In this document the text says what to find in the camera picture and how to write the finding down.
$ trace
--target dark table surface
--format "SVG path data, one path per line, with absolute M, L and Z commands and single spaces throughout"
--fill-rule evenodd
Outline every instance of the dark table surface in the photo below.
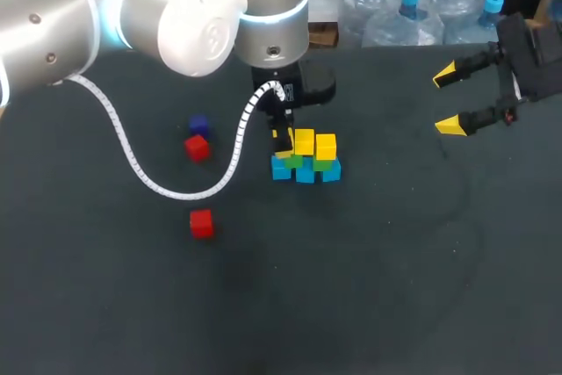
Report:
M 337 134 L 343 180 L 272 182 L 256 115 L 234 180 L 197 204 L 136 178 L 81 87 L 16 100 L 0 121 L 0 373 L 562 373 L 562 98 L 441 137 L 434 121 L 497 96 L 493 69 L 435 88 L 463 53 L 318 53 L 337 98 L 297 122 Z M 158 183 L 222 175 L 251 90 L 237 60 L 188 80 L 123 53 L 87 75 Z M 196 165 L 182 141 L 201 112 L 214 157 Z M 189 233 L 207 206 L 211 244 Z

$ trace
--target blue block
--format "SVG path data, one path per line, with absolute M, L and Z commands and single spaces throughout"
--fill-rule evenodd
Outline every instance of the blue block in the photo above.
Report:
M 203 115 L 192 116 L 190 119 L 191 136 L 201 135 L 209 140 L 209 121 Z
M 328 171 L 322 171 L 322 182 L 337 182 L 342 179 L 342 165 L 339 159 L 335 159 L 332 163 L 332 169 Z
M 312 157 L 305 157 L 302 167 L 297 169 L 297 182 L 300 184 L 314 183 L 314 169 Z
M 290 180 L 292 171 L 285 167 L 285 160 L 281 160 L 273 155 L 271 157 L 271 176 L 273 180 Z

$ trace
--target toy block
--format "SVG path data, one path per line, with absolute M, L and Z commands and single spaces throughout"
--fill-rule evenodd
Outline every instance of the toy block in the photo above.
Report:
M 192 136 L 184 142 L 185 152 L 194 162 L 202 162 L 211 154 L 209 143 L 201 135 Z
M 273 155 L 271 157 L 271 176 L 273 180 L 290 180 L 292 171 L 285 167 L 285 162 L 283 160 Z
M 332 164 L 334 160 L 317 160 L 316 157 L 313 158 L 313 169 L 314 171 L 329 171 L 332 169 Z
M 337 157 L 337 142 L 333 133 L 316 135 L 316 160 L 333 161 Z
M 300 184 L 313 184 L 315 175 L 316 174 L 313 169 L 313 159 L 310 157 L 304 157 L 302 167 L 297 169 L 297 182 Z
M 285 158 L 285 167 L 287 169 L 300 169 L 304 162 L 303 159 L 302 155 L 291 155 L 289 158 Z
M 275 156 L 277 158 L 291 158 L 291 156 L 294 154 L 294 150 L 295 150 L 295 140 L 294 137 L 292 135 L 292 127 L 287 128 L 288 132 L 289 132 L 289 139 L 291 140 L 291 147 L 286 149 L 285 151 L 277 151 L 275 153 Z M 273 139 L 277 138 L 277 131 L 275 129 L 273 129 Z
M 191 235 L 195 239 L 212 239 L 214 228 L 211 210 L 192 211 L 190 213 L 190 228 Z
M 201 135 L 206 140 L 209 140 L 209 121 L 203 115 L 192 116 L 190 119 L 190 134 L 191 136 Z
M 314 155 L 314 130 L 313 129 L 295 130 L 295 154 Z
M 342 165 L 339 159 L 335 159 L 332 162 L 332 169 L 327 171 L 322 171 L 322 182 L 337 182 L 342 178 Z

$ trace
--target white cable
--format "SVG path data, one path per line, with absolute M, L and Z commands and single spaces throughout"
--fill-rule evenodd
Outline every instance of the white cable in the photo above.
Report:
M 244 112 L 240 118 L 240 123 L 238 124 L 238 130 L 236 131 L 236 140 L 234 142 L 234 151 L 232 153 L 232 158 L 230 159 L 230 163 L 228 164 L 228 168 L 224 176 L 221 180 L 214 185 L 212 188 L 207 189 L 206 191 L 198 192 L 198 193 L 179 193 L 174 191 L 169 191 L 168 189 L 162 188 L 159 184 L 154 182 L 144 170 L 141 168 L 139 163 L 137 162 L 136 157 L 131 149 L 131 145 L 125 135 L 125 130 L 123 129 L 123 125 L 121 125 L 121 121 L 115 108 L 113 107 L 112 103 L 109 101 L 109 98 L 89 79 L 85 78 L 84 76 L 74 75 L 69 76 L 67 78 L 69 81 L 73 81 L 75 83 L 79 83 L 85 89 L 89 90 L 102 104 L 105 108 L 105 111 L 109 115 L 113 123 L 113 127 L 115 128 L 115 132 L 119 138 L 119 142 L 121 142 L 121 147 L 123 148 L 123 152 L 125 153 L 126 159 L 129 161 L 131 168 L 133 169 L 134 173 L 139 177 L 139 179 L 151 190 L 154 192 L 163 195 L 164 197 L 177 199 L 180 201 L 196 201 L 199 199 L 209 198 L 216 193 L 218 193 L 222 188 L 224 188 L 230 179 L 234 175 L 236 171 L 236 167 L 238 166 L 238 162 L 240 161 L 241 151 L 242 151 L 242 143 L 244 141 L 244 133 L 246 132 L 246 126 L 248 124 L 248 120 L 252 111 L 254 111 L 254 107 L 256 107 L 257 102 L 260 100 L 263 94 L 268 92 L 269 90 L 274 90 L 275 94 L 279 97 L 281 101 L 285 101 L 285 91 L 283 87 L 278 81 L 269 81 L 262 85 L 250 98 L 248 104 L 244 108 Z

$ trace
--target green block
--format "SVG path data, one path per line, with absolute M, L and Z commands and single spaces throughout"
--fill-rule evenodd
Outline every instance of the green block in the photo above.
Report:
M 316 157 L 314 157 L 313 169 L 314 171 L 330 171 L 333 162 L 333 160 L 316 160 Z
M 285 167 L 287 169 L 300 169 L 303 166 L 304 157 L 302 155 L 291 155 L 290 158 L 285 158 Z

